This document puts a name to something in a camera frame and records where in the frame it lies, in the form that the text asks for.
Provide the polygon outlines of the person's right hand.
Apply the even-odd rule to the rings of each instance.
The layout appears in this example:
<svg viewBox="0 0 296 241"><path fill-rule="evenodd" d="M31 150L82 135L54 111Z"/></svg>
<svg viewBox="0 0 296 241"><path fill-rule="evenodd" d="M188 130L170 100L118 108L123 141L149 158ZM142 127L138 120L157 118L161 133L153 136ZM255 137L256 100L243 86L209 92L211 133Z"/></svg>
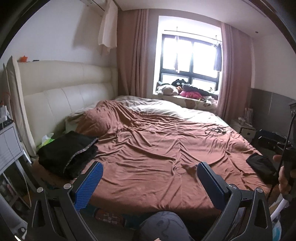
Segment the person's right hand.
<svg viewBox="0 0 296 241"><path fill-rule="evenodd" d="M274 155L273 156L273 160L275 162L280 162L281 161L281 157L282 157L281 155ZM290 176L292 178L295 178L295 176L296 176L296 170L295 169L294 170L291 170ZM290 190L291 190L291 186L288 184L288 180L287 180L287 178L285 176L285 168L284 168L284 166L281 166L281 168L280 168L278 181L279 181L278 188L280 190L280 193L282 195L288 194L290 192Z"/></svg>

